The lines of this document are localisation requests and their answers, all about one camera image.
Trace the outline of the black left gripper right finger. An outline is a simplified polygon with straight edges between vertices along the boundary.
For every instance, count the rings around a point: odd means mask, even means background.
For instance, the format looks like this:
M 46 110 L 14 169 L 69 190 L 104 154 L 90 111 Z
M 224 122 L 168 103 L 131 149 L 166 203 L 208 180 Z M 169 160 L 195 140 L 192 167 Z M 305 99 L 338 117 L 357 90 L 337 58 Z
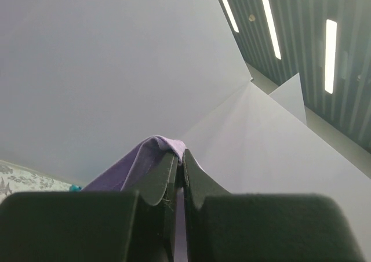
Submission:
M 189 261 L 364 261 L 338 204 L 318 194 L 232 194 L 183 155 Z

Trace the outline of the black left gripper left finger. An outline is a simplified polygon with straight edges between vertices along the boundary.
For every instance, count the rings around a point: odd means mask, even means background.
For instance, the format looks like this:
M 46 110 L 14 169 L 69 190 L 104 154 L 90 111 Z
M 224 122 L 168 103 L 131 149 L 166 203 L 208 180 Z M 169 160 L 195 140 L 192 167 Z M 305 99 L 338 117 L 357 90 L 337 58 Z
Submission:
M 18 192 L 1 203 L 2 261 L 173 261 L 177 156 L 120 192 Z

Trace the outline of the purple t shirt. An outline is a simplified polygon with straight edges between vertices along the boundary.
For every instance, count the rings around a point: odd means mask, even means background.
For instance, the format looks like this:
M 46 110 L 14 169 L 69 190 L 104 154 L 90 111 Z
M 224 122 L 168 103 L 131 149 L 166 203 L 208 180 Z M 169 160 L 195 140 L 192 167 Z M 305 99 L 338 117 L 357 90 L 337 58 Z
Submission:
M 82 191 L 124 191 L 154 170 L 168 151 L 177 157 L 176 165 L 182 165 L 185 150 L 186 145 L 181 140 L 159 135 L 150 136 L 86 185 Z

